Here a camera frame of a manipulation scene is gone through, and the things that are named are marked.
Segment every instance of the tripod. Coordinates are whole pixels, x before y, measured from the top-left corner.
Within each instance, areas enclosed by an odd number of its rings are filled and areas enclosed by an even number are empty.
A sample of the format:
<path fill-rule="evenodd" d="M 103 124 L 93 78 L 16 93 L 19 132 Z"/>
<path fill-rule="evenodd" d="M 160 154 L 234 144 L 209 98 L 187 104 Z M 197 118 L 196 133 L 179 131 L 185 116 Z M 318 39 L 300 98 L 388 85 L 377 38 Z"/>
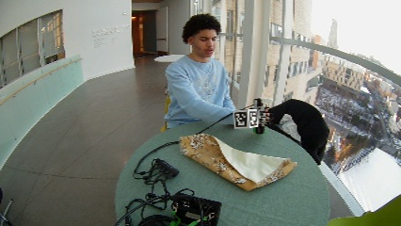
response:
<path fill-rule="evenodd" d="M 1 187 L 0 187 L 0 203 L 1 203 L 1 201 L 3 201 L 3 190 L 1 190 Z M 11 200 L 11 202 L 8 204 L 8 207 L 4 210 L 4 213 L 0 214 L 0 226 L 3 226 L 3 225 L 12 226 L 11 222 L 5 218 L 5 215 L 7 215 L 7 213 L 9 212 L 9 209 L 11 209 L 11 204 L 12 204 L 12 200 Z"/>

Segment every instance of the ceiling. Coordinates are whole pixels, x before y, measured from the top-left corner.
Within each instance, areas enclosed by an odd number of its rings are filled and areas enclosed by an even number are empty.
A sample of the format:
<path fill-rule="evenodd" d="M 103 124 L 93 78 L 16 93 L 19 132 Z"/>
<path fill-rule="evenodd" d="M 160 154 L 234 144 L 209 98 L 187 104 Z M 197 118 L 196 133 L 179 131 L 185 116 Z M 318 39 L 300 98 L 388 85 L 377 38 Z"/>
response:
<path fill-rule="evenodd" d="M 160 3 L 164 0 L 132 0 L 133 3 Z"/>

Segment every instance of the light blue sweater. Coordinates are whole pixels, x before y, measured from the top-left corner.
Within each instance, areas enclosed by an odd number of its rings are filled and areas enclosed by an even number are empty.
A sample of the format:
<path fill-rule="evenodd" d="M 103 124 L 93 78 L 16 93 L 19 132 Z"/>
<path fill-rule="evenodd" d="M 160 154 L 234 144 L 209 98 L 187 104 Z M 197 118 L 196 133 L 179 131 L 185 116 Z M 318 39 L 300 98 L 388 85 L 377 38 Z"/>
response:
<path fill-rule="evenodd" d="M 184 56 L 168 66 L 165 76 L 172 101 L 164 116 L 168 128 L 193 121 L 216 122 L 236 110 L 226 70 L 214 58 L 198 63 Z M 233 117 L 221 123 L 233 124 Z"/>

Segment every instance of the tile floor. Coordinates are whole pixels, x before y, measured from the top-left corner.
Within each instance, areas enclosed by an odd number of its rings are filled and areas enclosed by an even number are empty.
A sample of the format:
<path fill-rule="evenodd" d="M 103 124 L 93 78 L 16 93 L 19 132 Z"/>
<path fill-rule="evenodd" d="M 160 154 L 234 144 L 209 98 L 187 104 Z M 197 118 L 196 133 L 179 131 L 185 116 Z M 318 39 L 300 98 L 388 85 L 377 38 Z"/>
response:
<path fill-rule="evenodd" d="M 139 58 L 135 69 L 89 80 L 35 125 L 0 171 L 13 225 L 115 225 L 119 174 L 163 124 L 167 65 Z M 329 190 L 330 217 L 350 216 Z"/>

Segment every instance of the green table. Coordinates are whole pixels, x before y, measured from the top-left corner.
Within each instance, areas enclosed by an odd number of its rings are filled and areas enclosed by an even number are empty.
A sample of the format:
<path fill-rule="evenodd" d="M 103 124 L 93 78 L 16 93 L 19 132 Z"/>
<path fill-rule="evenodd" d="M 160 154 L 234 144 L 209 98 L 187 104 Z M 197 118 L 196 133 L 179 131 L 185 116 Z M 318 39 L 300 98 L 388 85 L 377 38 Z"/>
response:
<path fill-rule="evenodd" d="M 149 139 L 136 150 L 124 167 L 116 185 L 116 217 L 125 214 L 125 205 L 132 199 L 144 199 L 151 186 L 133 178 L 139 159 L 161 144 L 194 135 L 209 123 L 185 124 Z M 285 136 L 269 130 L 262 135 L 252 129 L 233 129 L 229 125 L 214 125 L 205 134 L 214 136 L 237 150 L 276 157 L 288 157 L 298 166 L 285 178 L 268 186 L 244 191 L 201 164 L 180 154 L 175 144 L 153 153 L 140 165 L 140 170 L 151 168 L 152 160 L 165 160 L 180 174 L 167 181 L 167 188 L 175 194 L 184 188 L 196 191 L 196 196 L 221 202 L 220 226 L 256 225 L 326 225 L 329 217 L 329 193 L 325 177 L 306 151 Z M 132 214 L 139 223 L 139 212 Z M 145 216 L 165 211 L 147 207 Z"/>

